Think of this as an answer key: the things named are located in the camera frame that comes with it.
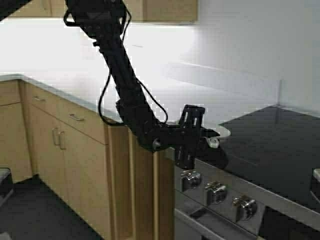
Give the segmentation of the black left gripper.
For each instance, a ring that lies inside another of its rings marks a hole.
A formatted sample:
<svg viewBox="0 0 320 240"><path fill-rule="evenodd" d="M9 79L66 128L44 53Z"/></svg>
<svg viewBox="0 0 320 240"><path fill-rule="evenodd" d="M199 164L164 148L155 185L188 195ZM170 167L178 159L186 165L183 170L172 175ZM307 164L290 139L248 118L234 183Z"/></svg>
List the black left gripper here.
<svg viewBox="0 0 320 240"><path fill-rule="evenodd" d="M220 136L215 130L202 127L205 111L204 107L187 104L178 124L166 124L160 129L157 149L174 148L174 162L181 169L194 169L196 153L212 150L207 140L201 137Z"/></svg>

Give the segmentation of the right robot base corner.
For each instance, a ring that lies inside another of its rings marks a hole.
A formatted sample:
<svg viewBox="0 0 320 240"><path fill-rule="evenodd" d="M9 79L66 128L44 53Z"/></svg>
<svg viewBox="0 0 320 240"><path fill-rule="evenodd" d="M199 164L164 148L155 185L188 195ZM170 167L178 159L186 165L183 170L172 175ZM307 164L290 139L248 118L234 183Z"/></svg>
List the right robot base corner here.
<svg viewBox="0 0 320 240"><path fill-rule="evenodd" d="M319 202L320 201L320 169L315 168L312 171L310 192L313 197Z"/></svg>

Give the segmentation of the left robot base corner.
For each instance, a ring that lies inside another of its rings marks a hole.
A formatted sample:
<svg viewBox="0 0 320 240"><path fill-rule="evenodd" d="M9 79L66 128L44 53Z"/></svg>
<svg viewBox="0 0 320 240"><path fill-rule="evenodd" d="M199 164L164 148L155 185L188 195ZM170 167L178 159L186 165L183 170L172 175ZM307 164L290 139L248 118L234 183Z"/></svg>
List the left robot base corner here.
<svg viewBox="0 0 320 240"><path fill-rule="evenodd" d="M2 206L14 192L12 172L7 167L0 168L0 206Z"/></svg>

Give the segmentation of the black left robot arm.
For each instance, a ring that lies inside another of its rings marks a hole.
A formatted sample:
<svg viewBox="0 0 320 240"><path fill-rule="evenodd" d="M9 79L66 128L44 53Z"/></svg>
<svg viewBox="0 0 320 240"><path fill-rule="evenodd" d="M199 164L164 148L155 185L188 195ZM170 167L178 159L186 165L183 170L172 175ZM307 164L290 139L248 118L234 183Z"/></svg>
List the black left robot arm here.
<svg viewBox="0 0 320 240"><path fill-rule="evenodd" d="M123 37L130 15L121 0L68 0L64 18L68 27L79 27L93 39L113 77L119 100L116 109L122 122L144 149L155 153L174 148L175 164L192 170L195 160L225 167L227 160L220 149L218 133L202 126L205 109L185 105L177 124L158 120L146 100L147 89L135 75L126 53Z"/></svg>

